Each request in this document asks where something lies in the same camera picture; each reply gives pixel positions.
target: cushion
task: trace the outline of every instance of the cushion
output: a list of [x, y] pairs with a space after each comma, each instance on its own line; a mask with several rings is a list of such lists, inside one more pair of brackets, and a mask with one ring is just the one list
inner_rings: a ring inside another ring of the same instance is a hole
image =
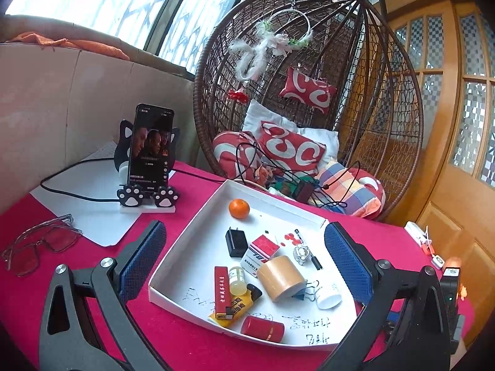
[[[324, 190], [335, 201], [343, 201], [347, 204], [342, 207], [346, 215], [367, 218], [368, 216], [381, 210], [382, 203], [375, 194], [370, 192], [365, 186], [355, 180], [344, 166], [332, 160], [326, 168], [316, 177], [321, 187], [328, 185]], [[325, 202], [325, 197], [317, 193], [321, 202]]]
[[289, 67], [285, 87], [279, 93], [284, 98], [294, 98], [308, 106], [315, 107], [323, 114], [330, 109], [330, 100], [337, 93], [335, 86], [308, 77], [302, 72]]
[[273, 122], [261, 122], [259, 144], [268, 159], [296, 176], [316, 176], [325, 145], [286, 130]]
[[277, 124], [287, 131], [302, 135], [307, 139], [319, 142], [326, 146], [320, 162], [318, 163], [318, 171], [325, 169], [326, 164], [336, 158], [338, 154], [338, 134], [335, 131], [328, 131], [316, 128], [298, 128], [297, 124], [287, 118], [268, 110], [260, 105], [256, 100], [251, 100], [247, 108], [246, 118], [244, 119], [243, 131], [250, 131], [253, 136], [259, 141], [261, 139], [261, 122], [268, 121]]
[[358, 181], [361, 185], [363, 185], [370, 193], [372, 193], [374, 196], [376, 196], [380, 202], [381, 206], [380, 209], [378, 209], [375, 213], [372, 213], [368, 216], [366, 216], [367, 219], [374, 219], [376, 218], [380, 213], [382, 213], [383, 208], [385, 207], [385, 200], [386, 200], [386, 195], [385, 195], [385, 190], [383, 189], [382, 183], [378, 181], [377, 178], [373, 177], [370, 173], [363, 169], [357, 169], [355, 167], [352, 167], [348, 169], [349, 173], [351, 173], [354, 177], [356, 177], [356, 181]]
[[[261, 166], [262, 153], [251, 146], [240, 145], [243, 142], [259, 146], [254, 137], [248, 132], [222, 132], [212, 142], [213, 154], [222, 170], [227, 173], [228, 178], [235, 179], [247, 169], [243, 173], [243, 178], [254, 181], [254, 171]], [[236, 150], [238, 146], [239, 168], [236, 163]]]

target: cat-shaped phone holder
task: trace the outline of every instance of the cat-shaped phone holder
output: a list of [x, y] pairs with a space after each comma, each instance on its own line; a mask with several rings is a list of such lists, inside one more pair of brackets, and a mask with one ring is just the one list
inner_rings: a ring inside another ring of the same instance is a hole
[[[122, 212], [175, 212], [175, 203], [179, 199], [179, 193], [171, 186], [161, 186], [154, 193], [145, 192], [139, 185], [132, 185], [129, 179], [129, 157], [131, 153], [133, 124], [127, 120], [120, 122], [119, 143], [115, 149], [113, 161], [119, 172], [120, 187], [117, 190], [117, 198], [120, 201]], [[175, 150], [180, 130], [172, 129], [170, 133], [170, 151], [168, 156], [167, 172], [173, 169], [175, 164]]]

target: pen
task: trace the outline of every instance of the pen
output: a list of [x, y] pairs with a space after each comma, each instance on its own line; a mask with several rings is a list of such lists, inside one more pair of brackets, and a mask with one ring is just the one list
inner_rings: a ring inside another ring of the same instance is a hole
[[[299, 234], [299, 230], [296, 229], [296, 230], [294, 230], [294, 232], [298, 236], [298, 239], [301, 241], [301, 243], [304, 244], [304, 245], [306, 245], [305, 242], [304, 242], [304, 240], [303, 240], [303, 238]], [[318, 258], [316, 258], [313, 255], [313, 253], [311, 252], [311, 250], [309, 250], [309, 255], [311, 256], [311, 262], [313, 262], [313, 265], [316, 268], [316, 270], [319, 271], [320, 269], [323, 269], [323, 267], [320, 264], [320, 261], [318, 260]]]

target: wicker swing chair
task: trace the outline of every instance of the wicker swing chair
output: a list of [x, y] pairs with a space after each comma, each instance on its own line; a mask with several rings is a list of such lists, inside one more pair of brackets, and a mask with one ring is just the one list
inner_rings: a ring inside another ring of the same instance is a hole
[[[244, 0], [232, 8], [213, 31], [197, 67], [194, 118], [201, 148], [213, 171], [225, 177], [212, 140], [226, 130], [241, 131], [247, 111], [247, 105], [227, 98], [230, 89], [242, 85], [235, 76], [239, 55], [229, 54], [229, 45], [239, 38], [254, 45], [255, 24], [286, 8], [307, 15], [313, 40], [286, 58], [268, 54], [266, 72], [249, 83], [247, 94], [300, 127], [338, 131], [337, 160], [346, 167], [359, 160], [383, 184], [387, 201], [377, 218], [382, 220], [402, 198], [416, 169], [423, 106], [409, 56], [367, 0]], [[306, 19], [284, 13], [276, 17], [274, 28], [300, 38]], [[279, 97], [289, 66], [337, 87], [327, 115]]]

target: table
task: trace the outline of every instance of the table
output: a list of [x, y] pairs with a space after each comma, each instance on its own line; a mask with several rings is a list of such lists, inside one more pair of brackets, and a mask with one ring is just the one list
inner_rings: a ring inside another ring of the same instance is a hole
[[[203, 177], [215, 178], [212, 174], [183, 163], [176, 162], [175, 167]], [[67, 251], [59, 254], [41, 248], [39, 251], [40, 267], [33, 274], [23, 278], [16, 277], [12, 272], [7, 272], [4, 267], [0, 267], [0, 321], [32, 364], [38, 365], [41, 315], [46, 291], [58, 264], [67, 264], [71, 269], [82, 269], [95, 266], [104, 257], [116, 257], [128, 242], [134, 241], [144, 231], [151, 220], [156, 219], [165, 224], [167, 243], [154, 265], [154, 271], [172, 243], [220, 185], [182, 173], [175, 174], [170, 184], [181, 193], [181, 199], [176, 205], [176, 213], [142, 214], [116, 246], [100, 247], [85, 238], [80, 238]], [[429, 264], [428, 258], [404, 229], [307, 205], [301, 205], [301, 207], [330, 221], [339, 221], [351, 237], [356, 242], [364, 244], [376, 259], [388, 259], [395, 267], [411, 271], [418, 271], [424, 265]], [[28, 194], [0, 216], [0, 230], [2, 231], [0, 250], [3, 250], [24, 230], [55, 217]], [[233, 339], [194, 325], [150, 303], [148, 280], [149, 277], [138, 298], [128, 303], [128, 308], [148, 340], [174, 370], [188, 371], [197, 369], [199, 365], [205, 371], [224, 369], [236, 371], [315, 370], [328, 356], [327, 352], [279, 349]], [[108, 352], [122, 359], [96, 300], [89, 300], [98, 332]], [[466, 316], [464, 336], [473, 323], [474, 309], [469, 301], [465, 300], [459, 302], [459, 311]], [[379, 354], [383, 347], [383, 336], [380, 336], [368, 358]]]

